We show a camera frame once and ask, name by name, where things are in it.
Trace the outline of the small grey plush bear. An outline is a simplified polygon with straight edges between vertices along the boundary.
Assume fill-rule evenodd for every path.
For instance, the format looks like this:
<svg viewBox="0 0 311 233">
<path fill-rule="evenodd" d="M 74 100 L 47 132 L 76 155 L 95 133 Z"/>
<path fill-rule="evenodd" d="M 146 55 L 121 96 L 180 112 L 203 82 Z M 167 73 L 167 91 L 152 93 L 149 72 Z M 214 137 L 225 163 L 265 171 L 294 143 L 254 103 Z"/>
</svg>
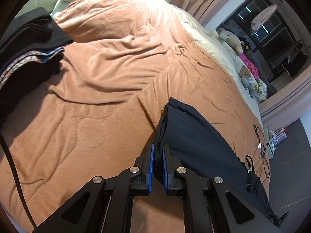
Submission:
<svg viewBox="0 0 311 233">
<path fill-rule="evenodd" d="M 255 90 L 250 84 L 250 75 L 251 75 L 251 72 L 248 70 L 248 68 L 245 65 L 242 65 L 240 72 L 239 72 L 241 83 L 244 86 L 244 88 L 249 91 L 249 96 L 251 98 L 256 98 Z"/>
</svg>

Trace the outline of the dark tv bench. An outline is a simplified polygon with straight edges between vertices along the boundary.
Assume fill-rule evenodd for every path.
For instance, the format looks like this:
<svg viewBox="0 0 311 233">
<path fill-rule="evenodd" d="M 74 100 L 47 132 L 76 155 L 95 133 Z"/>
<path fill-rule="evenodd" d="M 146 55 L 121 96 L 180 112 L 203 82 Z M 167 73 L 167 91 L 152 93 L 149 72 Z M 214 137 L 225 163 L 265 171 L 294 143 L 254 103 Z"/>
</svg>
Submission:
<svg viewBox="0 0 311 233">
<path fill-rule="evenodd" d="M 280 73 L 284 70 L 291 78 L 294 78 L 308 60 L 308 56 L 303 53 L 303 48 L 302 42 L 296 41 L 275 55 L 268 63 L 272 72 Z"/>
</svg>

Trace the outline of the black plush toy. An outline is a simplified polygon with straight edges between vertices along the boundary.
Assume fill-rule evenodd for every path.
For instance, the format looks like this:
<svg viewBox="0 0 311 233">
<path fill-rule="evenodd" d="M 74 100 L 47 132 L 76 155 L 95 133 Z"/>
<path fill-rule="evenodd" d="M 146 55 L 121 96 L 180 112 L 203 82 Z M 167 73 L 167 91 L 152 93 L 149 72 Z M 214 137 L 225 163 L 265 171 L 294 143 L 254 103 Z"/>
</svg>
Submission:
<svg viewBox="0 0 311 233">
<path fill-rule="evenodd" d="M 244 37 L 239 37 L 239 40 L 242 45 L 243 53 L 246 54 L 252 51 L 251 44 Z"/>
</svg>

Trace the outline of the floral ironing board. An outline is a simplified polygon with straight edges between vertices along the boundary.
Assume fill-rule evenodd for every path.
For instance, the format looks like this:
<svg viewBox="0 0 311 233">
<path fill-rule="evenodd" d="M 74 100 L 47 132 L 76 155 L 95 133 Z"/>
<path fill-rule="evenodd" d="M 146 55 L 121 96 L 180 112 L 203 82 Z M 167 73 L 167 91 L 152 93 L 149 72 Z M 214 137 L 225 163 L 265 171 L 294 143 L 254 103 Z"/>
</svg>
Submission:
<svg viewBox="0 0 311 233">
<path fill-rule="evenodd" d="M 251 21 L 251 32 L 255 33 L 259 28 L 263 26 L 264 23 L 266 23 L 274 14 L 274 12 L 277 11 L 277 4 L 273 4 L 265 8 L 263 11 L 261 11 L 257 16 L 254 17 Z"/>
</svg>

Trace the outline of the white storage rack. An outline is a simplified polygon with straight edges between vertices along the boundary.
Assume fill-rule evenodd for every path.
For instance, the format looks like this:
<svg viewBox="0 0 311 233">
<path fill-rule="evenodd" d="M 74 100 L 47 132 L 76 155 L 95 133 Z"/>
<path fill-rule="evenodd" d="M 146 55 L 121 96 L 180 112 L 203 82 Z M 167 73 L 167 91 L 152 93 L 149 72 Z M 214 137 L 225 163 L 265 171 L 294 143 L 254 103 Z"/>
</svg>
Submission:
<svg viewBox="0 0 311 233">
<path fill-rule="evenodd" d="M 273 131 L 270 130 L 266 125 L 264 126 L 264 136 L 268 159 L 274 158 L 277 146 L 287 138 L 287 128 L 287 126 L 283 126 L 281 129 Z"/>
</svg>

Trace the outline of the dark navy pants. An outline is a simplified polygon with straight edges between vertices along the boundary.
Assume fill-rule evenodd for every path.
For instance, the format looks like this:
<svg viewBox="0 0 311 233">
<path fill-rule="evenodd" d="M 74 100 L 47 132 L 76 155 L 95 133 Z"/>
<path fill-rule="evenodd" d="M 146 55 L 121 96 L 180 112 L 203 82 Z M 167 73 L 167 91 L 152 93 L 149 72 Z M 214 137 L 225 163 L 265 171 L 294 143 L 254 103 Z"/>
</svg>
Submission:
<svg viewBox="0 0 311 233">
<path fill-rule="evenodd" d="M 233 152 L 219 132 L 192 106 L 170 98 L 159 121 L 155 140 L 155 177 L 163 182 L 162 149 L 169 144 L 170 153 L 182 166 L 204 178 L 220 176 L 268 219 L 274 217 L 252 158 L 246 163 Z"/>
</svg>

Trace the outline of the pink plush toy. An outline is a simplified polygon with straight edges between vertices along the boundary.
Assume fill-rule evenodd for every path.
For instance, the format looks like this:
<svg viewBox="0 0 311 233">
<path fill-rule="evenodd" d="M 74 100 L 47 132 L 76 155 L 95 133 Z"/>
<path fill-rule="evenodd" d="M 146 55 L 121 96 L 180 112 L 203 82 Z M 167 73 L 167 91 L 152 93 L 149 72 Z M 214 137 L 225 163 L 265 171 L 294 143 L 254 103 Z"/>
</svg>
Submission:
<svg viewBox="0 0 311 233">
<path fill-rule="evenodd" d="M 239 54 L 240 59 L 244 62 L 244 64 L 247 66 L 249 71 L 252 73 L 255 80 L 259 80 L 259 71 L 257 67 L 254 65 L 254 63 L 244 54 Z"/>
</svg>

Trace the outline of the stack of dark folded clothes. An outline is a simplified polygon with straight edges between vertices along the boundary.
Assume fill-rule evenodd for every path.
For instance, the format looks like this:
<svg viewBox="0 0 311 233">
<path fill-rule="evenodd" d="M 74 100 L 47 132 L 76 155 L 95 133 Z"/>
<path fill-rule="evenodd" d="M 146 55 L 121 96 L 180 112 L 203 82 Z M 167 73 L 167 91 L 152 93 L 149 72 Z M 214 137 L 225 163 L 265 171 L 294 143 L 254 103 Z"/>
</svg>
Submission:
<svg viewBox="0 0 311 233">
<path fill-rule="evenodd" d="M 1 37 L 1 122 L 27 93 L 59 72 L 73 43 L 46 9 L 15 18 Z"/>
</svg>

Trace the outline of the orange brown bed blanket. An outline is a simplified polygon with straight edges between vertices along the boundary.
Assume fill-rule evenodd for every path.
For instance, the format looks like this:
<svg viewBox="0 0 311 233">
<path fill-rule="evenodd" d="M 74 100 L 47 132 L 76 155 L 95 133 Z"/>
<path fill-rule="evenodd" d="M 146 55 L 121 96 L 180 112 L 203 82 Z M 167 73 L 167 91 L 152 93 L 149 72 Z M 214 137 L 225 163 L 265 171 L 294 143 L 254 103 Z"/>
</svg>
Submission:
<svg viewBox="0 0 311 233">
<path fill-rule="evenodd" d="M 131 167 L 165 104 L 193 106 L 265 189 L 254 125 L 233 78 L 164 0 L 74 0 L 56 18 L 72 39 L 61 70 L 17 104 L 1 132 L 39 225 L 92 177 Z"/>
</svg>

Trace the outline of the beige teddy bear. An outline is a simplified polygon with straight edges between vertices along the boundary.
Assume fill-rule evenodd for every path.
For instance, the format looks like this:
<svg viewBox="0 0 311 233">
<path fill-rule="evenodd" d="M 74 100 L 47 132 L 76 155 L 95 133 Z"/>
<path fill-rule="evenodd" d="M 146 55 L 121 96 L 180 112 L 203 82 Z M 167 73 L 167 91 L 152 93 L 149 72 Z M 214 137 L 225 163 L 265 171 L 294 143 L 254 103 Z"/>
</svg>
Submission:
<svg viewBox="0 0 311 233">
<path fill-rule="evenodd" d="M 237 54 L 243 53 L 241 41 L 232 32 L 229 32 L 225 30 L 224 28 L 219 28 L 218 39 L 221 43 L 226 42 L 233 50 L 236 51 Z"/>
</svg>

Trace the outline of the white bed sheet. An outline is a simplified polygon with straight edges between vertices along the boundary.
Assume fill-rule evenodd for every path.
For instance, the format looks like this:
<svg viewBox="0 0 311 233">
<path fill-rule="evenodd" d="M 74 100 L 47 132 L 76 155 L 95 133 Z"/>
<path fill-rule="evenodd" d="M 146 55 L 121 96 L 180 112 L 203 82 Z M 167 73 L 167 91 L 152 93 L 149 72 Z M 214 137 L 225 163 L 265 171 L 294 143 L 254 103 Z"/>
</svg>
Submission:
<svg viewBox="0 0 311 233">
<path fill-rule="evenodd" d="M 262 123 L 259 106 L 256 100 L 250 97 L 249 90 L 245 89 L 242 85 L 241 78 L 238 74 L 243 64 L 242 60 L 237 55 L 228 52 L 230 47 L 224 47 L 220 41 L 208 33 L 189 13 L 176 6 L 173 6 L 173 10 L 177 14 L 184 29 L 190 33 L 195 42 L 202 47 L 206 53 L 214 57 L 222 68 L 233 78 L 243 99 L 259 122 Z"/>
</svg>

